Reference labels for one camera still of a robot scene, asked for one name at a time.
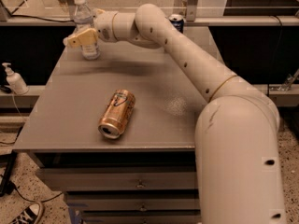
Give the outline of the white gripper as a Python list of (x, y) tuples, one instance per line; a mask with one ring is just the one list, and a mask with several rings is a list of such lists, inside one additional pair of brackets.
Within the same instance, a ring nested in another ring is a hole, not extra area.
[(94, 19), (97, 31), (94, 28), (80, 29), (66, 37), (63, 40), (64, 45), (69, 48), (94, 45), (97, 43), (98, 34), (105, 42), (116, 42), (117, 38), (113, 31), (113, 20), (116, 15), (116, 11), (97, 10)]

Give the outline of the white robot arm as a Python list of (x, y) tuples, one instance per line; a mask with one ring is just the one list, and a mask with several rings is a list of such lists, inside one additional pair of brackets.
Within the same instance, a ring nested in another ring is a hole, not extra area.
[(155, 5), (97, 10), (92, 28), (64, 39), (75, 48), (128, 41), (163, 47), (207, 104), (195, 128), (203, 224), (287, 224), (273, 101), (179, 32)]

